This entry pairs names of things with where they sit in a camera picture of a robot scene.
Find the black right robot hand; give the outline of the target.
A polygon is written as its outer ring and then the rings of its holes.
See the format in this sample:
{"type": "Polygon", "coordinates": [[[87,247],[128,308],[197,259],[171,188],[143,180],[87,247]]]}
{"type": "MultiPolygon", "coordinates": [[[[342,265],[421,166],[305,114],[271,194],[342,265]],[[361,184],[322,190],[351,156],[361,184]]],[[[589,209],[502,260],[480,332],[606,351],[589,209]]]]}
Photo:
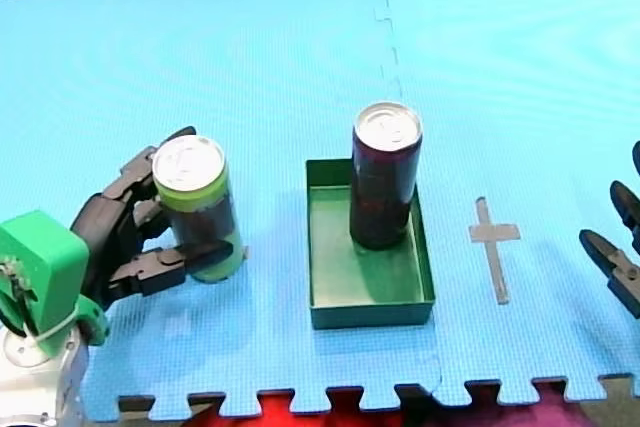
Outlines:
{"type": "MultiPolygon", "coordinates": [[[[632,248],[639,253],[639,197],[624,183],[614,180],[609,188],[611,202],[632,237],[632,248]]],[[[635,318],[639,318],[639,265],[601,234],[582,229],[579,241],[607,278],[607,287],[635,318]]]]}

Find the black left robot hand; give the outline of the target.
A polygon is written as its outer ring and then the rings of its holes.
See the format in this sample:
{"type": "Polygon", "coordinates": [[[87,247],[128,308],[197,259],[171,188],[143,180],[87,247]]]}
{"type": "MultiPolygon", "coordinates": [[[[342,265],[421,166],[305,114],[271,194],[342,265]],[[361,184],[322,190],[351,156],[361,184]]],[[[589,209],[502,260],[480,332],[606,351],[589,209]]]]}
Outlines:
{"type": "Polygon", "coordinates": [[[71,230],[90,252],[81,292],[103,309],[188,277],[224,280],[244,259],[227,158],[192,126],[134,156],[71,230]]]}

